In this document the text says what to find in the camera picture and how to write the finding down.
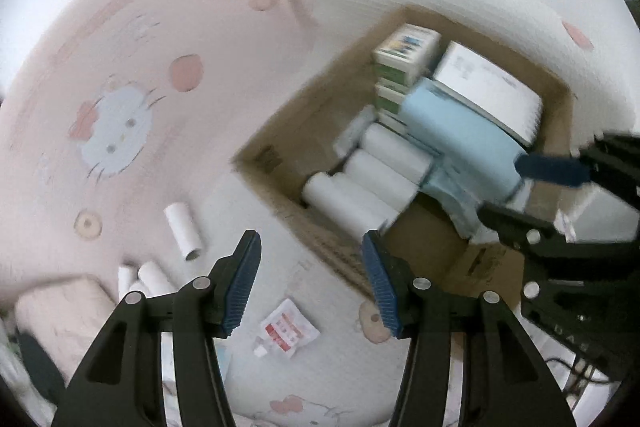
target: white cap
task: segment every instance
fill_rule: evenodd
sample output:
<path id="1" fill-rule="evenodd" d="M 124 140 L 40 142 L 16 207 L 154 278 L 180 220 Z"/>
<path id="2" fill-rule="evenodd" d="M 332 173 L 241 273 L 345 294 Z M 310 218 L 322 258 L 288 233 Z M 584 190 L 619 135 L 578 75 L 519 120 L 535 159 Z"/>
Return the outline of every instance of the white cap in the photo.
<path id="1" fill-rule="evenodd" d="M 254 355 L 261 359 L 264 355 L 266 355 L 269 351 L 262 344 L 258 344 L 258 346 L 254 349 Z"/>

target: white pouch with red label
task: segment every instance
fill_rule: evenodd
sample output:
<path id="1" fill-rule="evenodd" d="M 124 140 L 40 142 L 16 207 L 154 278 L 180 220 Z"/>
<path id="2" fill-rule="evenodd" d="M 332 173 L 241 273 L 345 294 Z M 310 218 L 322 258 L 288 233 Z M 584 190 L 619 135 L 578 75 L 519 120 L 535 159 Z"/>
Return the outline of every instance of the white pouch with red label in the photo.
<path id="1" fill-rule="evenodd" d="M 299 347 L 316 340 L 320 331 L 306 320 L 291 299 L 284 299 L 271 315 L 260 323 L 254 355 L 263 357 L 269 351 L 293 356 Z"/>

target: open cardboard box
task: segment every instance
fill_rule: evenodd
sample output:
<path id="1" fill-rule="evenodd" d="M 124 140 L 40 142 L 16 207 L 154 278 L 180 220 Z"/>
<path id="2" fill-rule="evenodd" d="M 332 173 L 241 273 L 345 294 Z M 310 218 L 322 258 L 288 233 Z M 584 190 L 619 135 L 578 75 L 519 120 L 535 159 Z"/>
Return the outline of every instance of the open cardboard box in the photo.
<path id="1" fill-rule="evenodd" d="M 527 84 L 542 97 L 544 103 L 540 131 L 533 149 L 549 154 L 569 152 L 573 96 L 558 77 L 506 45 L 439 13 L 405 6 L 389 14 L 325 72 L 309 81 L 236 156 L 239 172 L 258 197 L 273 209 L 304 245 L 347 283 L 369 297 L 372 294 L 356 242 L 311 208 L 306 208 L 300 194 L 312 174 L 335 171 L 340 166 L 340 158 L 332 147 L 334 140 L 364 106 L 374 101 L 377 79 L 372 51 L 403 23 L 436 30 L 442 35 L 442 51 L 450 41 L 459 42 Z M 536 183 L 527 212 L 553 220 L 559 197 L 557 187 Z M 417 276 L 427 277 L 439 285 L 446 283 L 451 291 L 457 293 L 469 295 L 475 291 L 465 286 L 464 278 L 455 277 L 456 271 L 459 275 L 468 271 L 475 259 L 474 254 L 467 253 L 463 258 L 467 242 L 460 239 L 449 217 L 430 197 L 418 194 L 383 239 L 389 252 L 406 259 Z M 498 293 L 513 293 L 510 281 L 516 280 L 517 285 L 520 284 L 522 263 L 509 261 L 511 255 L 519 255 L 513 251 L 505 255 L 507 257 L 500 258 L 501 263 L 492 266 L 505 266 L 506 263 L 514 271 L 513 279 L 502 274 L 495 278 L 492 289 Z M 464 259 L 471 259 L 471 262 L 465 263 Z M 502 291 L 498 280 L 506 280 L 509 288 Z M 516 293 L 509 300 L 519 296 L 519 288 Z"/>

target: metal bolt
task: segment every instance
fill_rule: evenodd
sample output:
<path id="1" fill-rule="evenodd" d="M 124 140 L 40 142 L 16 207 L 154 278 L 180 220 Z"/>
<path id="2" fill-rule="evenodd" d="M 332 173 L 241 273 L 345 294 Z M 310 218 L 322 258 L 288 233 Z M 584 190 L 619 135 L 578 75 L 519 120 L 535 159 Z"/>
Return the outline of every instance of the metal bolt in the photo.
<path id="1" fill-rule="evenodd" d="M 414 288 L 417 290 L 428 290 L 431 288 L 431 281 L 425 277 L 416 277 L 414 279 Z"/>
<path id="2" fill-rule="evenodd" d="M 211 286 L 211 281 L 209 280 L 209 277 L 198 277 L 193 280 L 192 284 L 196 290 L 204 290 Z"/>
<path id="3" fill-rule="evenodd" d="M 530 245 L 537 245 L 540 242 L 542 236 L 540 235 L 540 231 L 536 229 L 531 229 L 527 232 L 527 242 Z"/>
<path id="4" fill-rule="evenodd" d="M 489 304 L 497 304 L 498 302 L 500 302 L 500 296 L 496 292 L 491 290 L 489 290 L 488 292 L 484 292 L 482 294 L 482 298 Z"/>
<path id="5" fill-rule="evenodd" d="M 524 285 L 522 289 L 522 293 L 527 299 L 535 299 L 538 295 L 540 295 L 540 285 L 535 281 L 529 281 Z"/>
<path id="6" fill-rule="evenodd" d="M 140 292 L 127 293 L 124 301 L 127 304 L 138 304 L 140 301 L 142 301 L 142 294 Z"/>

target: white roll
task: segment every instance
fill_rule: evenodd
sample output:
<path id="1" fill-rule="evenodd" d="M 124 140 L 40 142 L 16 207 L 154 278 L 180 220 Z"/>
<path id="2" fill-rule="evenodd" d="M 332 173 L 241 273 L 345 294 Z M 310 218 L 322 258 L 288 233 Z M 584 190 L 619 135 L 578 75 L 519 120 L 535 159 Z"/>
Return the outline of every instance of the white roll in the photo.
<path id="1" fill-rule="evenodd" d="M 385 230 L 388 229 L 398 219 L 399 212 L 389 206 L 373 192 L 361 187 L 351 180 L 344 172 L 336 172 L 331 179 L 338 190 L 341 190 L 349 198 L 354 200 L 359 206 L 368 208 L 371 212 L 382 216 L 385 219 Z"/>
<path id="2" fill-rule="evenodd" d="M 382 230 L 385 218 L 371 212 L 339 190 L 324 172 L 309 178 L 302 189 L 302 199 L 359 243 L 369 230 Z"/>
<path id="3" fill-rule="evenodd" d="M 365 131 L 360 147 L 416 185 L 422 183 L 433 163 L 426 152 L 379 123 Z"/>
<path id="4" fill-rule="evenodd" d="M 143 264 L 138 270 L 138 277 L 149 288 L 152 297 L 175 293 L 177 288 L 171 284 L 164 272 L 153 261 Z"/>
<path id="5" fill-rule="evenodd" d="M 418 185 L 362 149 L 347 160 L 344 173 L 398 212 L 403 212 L 418 193 Z"/>
<path id="6" fill-rule="evenodd" d="M 178 243 L 182 258 L 185 261 L 190 261 L 197 257 L 204 245 L 189 212 L 189 205 L 172 203 L 165 208 L 164 215 L 172 232 L 174 232 L 175 242 Z"/>
<path id="7" fill-rule="evenodd" d="M 118 266 L 118 301 L 122 301 L 124 296 L 129 293 L 129 288 L 138 278 L 138 268 L 130 264 L 121 264 Z"/>
<path id="8" fill-rule="evenodd" d="M 127 293 L 129 292 L 143 293 L 145 297 L 149 299 L 153 297 L 153 295 L 151 295 L 151 291 L 149 290 L 149 288 L 147 288 L 140 279 L 136 279 L 135 281 L 133 281 L 133 284 L 129 287 L 129 291 L 127 291 Z"/>

